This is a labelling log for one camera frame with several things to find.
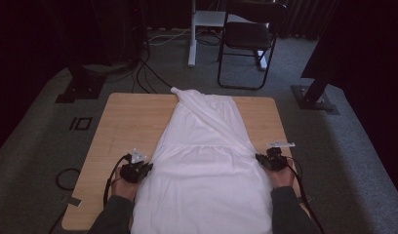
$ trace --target white cloth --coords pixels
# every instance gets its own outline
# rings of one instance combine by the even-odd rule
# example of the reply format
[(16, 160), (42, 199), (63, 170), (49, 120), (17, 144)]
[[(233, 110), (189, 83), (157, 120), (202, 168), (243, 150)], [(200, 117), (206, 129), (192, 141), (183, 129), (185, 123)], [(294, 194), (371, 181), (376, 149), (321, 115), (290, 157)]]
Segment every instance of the white cloth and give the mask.
[(132, 234), (272, 233), (272, 186), (232, 97), (171, 91), (179, 103), (139, 187)]

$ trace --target human hand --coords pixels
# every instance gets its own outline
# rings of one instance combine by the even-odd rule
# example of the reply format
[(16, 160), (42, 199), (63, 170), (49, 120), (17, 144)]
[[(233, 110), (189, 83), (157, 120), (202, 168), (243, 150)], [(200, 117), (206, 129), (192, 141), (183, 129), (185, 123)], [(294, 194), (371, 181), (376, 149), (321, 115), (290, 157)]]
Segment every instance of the human hand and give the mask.
[(111, 182), (111, 194), (134, 201), (139, 183), (129, 183), (122, 178), (120, 176), (121, 169), (118, 168), (115, 172), (115, 179)]
[[(287, 159), (287, 163), (290, 167), (292, 167), (294, 162), (292, 159)], [(295, 175), (289, 167), (286, 167), (285, 169), (279, 172), (270, 171), (266, 168), (263, 169), (271, 179), (272, 186), (274, 187), (274, 189), (285, 186), (293, 186)]]

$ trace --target gray sleeve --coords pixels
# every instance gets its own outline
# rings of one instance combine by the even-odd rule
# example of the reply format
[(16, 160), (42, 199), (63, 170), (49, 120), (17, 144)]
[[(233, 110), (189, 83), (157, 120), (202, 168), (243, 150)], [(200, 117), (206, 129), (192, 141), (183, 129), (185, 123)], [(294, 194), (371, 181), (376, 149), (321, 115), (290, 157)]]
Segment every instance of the gray sleeve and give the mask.
[(299, 205), (293, 187), (279, 187), (271, 192), (272, 231), (274, 234), (316, 233), (314, 222)]
[(104, 210), (99, 214), (89, 234), (129, 234), (129, 221), (133, 215), (134, 203), (120, 196), (111, 196)]

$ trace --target metal base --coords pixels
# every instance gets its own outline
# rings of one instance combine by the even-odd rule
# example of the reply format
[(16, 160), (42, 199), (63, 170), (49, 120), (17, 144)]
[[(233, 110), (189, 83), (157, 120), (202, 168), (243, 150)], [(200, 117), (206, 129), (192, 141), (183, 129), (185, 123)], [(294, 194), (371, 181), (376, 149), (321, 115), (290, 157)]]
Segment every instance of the metal base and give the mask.
[(64, 94), (57, 97), (56, 103), (73, 103), (76, 99), (98, 99), (106, 77), (94, 74), (88, 76), (91, 82), (82, 89), (77, 88), (73, 78)]
[(291, 86), (291, 89), (293, 89), (300, 109), (325, 110), (327, 114), (339, 115), (337, 107), (330, 103), (325, 93), (316, 102), (308, 102), (304, 99), (304, 95), (309, 86)]

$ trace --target wooden tabletop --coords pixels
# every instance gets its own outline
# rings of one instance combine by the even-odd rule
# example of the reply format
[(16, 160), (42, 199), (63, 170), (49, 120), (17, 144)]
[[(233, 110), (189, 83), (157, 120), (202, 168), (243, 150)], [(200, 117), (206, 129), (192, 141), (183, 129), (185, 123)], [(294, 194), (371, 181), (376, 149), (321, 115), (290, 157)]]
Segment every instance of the wooden tabletop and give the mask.
[[(274, 99), (233, 99), (258, 152), (265, 153), (268, 142), (287, 142)], [(81, 200), (81, 204), (78, 207), (68, 205), (62, 220), (64, 229), (90, 229), (102, 211), (105, 183), (117, 161), (132, 153), (133, 148), (151, 157), (178, 101), (176, 95), (110, 96), (72, 194), (73, 198)], [(283, 148), (283, 155), (292, 156), (288, 148)]]

